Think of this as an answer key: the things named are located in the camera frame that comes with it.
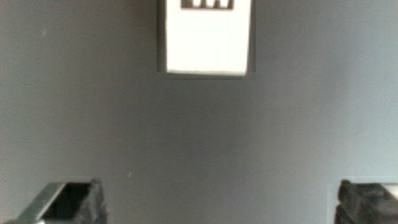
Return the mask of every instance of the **gray surface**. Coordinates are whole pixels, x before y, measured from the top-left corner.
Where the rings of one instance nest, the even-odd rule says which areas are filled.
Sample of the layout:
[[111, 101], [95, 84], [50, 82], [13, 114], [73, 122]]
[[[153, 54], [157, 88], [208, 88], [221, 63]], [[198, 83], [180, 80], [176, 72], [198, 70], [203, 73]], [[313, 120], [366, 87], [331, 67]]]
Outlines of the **gray surface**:
[[397, 182], [397, 1], [258, 0], [244, 81], [157, 73], [155, 10], [2, 1], [0, 217], [96, 176], [111, 224], [333, 223], [342, 178]]

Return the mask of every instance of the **gray wall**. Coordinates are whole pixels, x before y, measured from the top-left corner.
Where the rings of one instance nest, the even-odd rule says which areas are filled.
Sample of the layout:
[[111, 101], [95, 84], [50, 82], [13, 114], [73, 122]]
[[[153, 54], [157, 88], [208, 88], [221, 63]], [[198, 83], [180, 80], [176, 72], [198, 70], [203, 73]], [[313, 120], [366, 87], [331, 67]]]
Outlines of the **gray wall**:
[[2, 220], [98, 176], [112, 224], [333, 223], [342, 178], [398, 181], [398, 2], [256, 2], [210, 81], [157, 72], [155, 0], [2, 1]]

